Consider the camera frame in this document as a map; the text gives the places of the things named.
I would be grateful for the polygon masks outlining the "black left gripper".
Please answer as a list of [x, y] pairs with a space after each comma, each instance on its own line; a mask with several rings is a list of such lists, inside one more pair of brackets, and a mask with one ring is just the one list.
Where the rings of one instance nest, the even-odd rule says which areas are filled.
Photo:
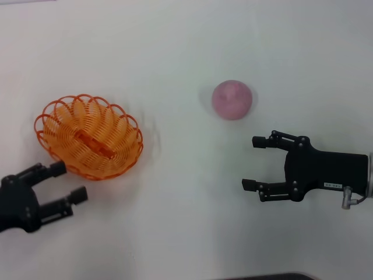
[[72, 205], [88, 200], [85, 186], [73, 190], [66, 197], [41, 206], [31, 188], [46, 179], [65, 173], [66, 166], [63, 161], [59, 161], [49, 167], [37, 163], [16, 175], [4, 177], [1, 180], [1, 232], [19, 228], [33, 233], [39, 230], [41, 225], [73, 216]]

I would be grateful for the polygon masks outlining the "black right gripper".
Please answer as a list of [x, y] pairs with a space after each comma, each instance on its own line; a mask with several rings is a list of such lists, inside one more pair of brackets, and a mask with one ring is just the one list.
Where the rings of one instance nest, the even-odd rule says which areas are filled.
[[245, 191], [258, 192], [261, 202], [292, 200], [300, 202], [315, 189], [352, 192], [364, 196], [368, 187], [368, 156], [315, 149], [309, 138], [273, 130], [271, 135], [253, 136], [254, 148], [287, 151], [286, 183], [263, 183], [242, 179]]

